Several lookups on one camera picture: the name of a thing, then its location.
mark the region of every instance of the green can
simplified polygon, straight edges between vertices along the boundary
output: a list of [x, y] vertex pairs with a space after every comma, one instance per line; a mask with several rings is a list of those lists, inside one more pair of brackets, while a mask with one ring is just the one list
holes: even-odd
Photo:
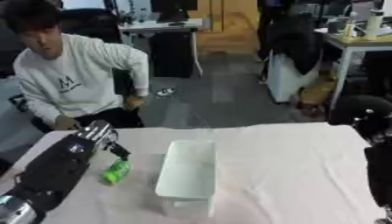
[[103, 173], [102, 177], [106, 183], [115, 185], [127, 176], [129, 171], [130, 162], [119, 158]]

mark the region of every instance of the computer monitor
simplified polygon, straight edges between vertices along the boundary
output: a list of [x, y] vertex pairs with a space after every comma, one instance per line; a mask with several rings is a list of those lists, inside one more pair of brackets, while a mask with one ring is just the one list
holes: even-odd
[[159, 12], [158, 22], [181, 22], [187, 20], [187, 11], [198, 9], [198, 0], [151, 0], [151, 8]]

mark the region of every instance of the desk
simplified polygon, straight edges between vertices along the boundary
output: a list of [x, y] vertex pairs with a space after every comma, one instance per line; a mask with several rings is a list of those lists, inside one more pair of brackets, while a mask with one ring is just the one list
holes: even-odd
[[143, 23], [135, 22], [133, 24], [125, 24], [119, 26], [120, 32], [130, 32], [130, 34], [141, 33], [141, 32], [178, 32], [178, 31], [191, 31], [191, 46], [192, 53], [194, 58], [194, 64], [198, 69], [199, 76], [203, 76], [203, 69], [201, 68], [199, 62], [199, 54], [197, 49], [197, 37], [196, 31], [200, 29], [205, 29], [207, 27], [206, 20], [203, 18], [190, 18], [188, 19], [184, 25], [176, 25], [172, 26], [169, 23], [157, 23], [157, 21], [145, 21]]
[[353, 53], [392, 51], [392, 34], [381, 36], [376, 41], [369, 41], [364, 38], [347, 39], [329, 33], [324, 35], [328, 43], [343, 51], [338, 68], [338, 84], [331, 103], [331, 109], [333, 109], [343, 90]]
[[[42, 138], [0, 180], [10, 177], [70, 132]], [[68, 198], [43, 224], [187, 224], [161, 212], [154, 188], [173, 140], [213, 140], [217, 150], [214, 214], [203, 224], [372, 224], [385, 213], [368, 190], [368, 144], [348, 126], [326, 123], [237, 129], [120, 129], [132, 170], [118, 185], [98, 183], [114, 156], [100, 151]]]

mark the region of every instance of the man's hair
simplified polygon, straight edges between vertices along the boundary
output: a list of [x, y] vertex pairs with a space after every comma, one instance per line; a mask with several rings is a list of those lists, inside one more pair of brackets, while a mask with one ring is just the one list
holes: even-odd
[[9, 0], [3, 17], [15, 33], [40, 31], [60, 23], [60, 11], [46, 0]]

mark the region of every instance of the white bin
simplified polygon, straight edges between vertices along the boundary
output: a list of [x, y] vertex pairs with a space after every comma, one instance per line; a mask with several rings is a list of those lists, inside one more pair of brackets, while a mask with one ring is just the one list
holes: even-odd
[[284, 54], [269, 55], [267, 85], [275, 102], [289, 102], [300, 88], [306, 87], [319, 77], [319, 63], [306, 75], [294, 66], [292, 59]]
[[167, 215], [188, 220], [212, 216], [215, 158], [213, 142], [171, 143], [155, 189]]

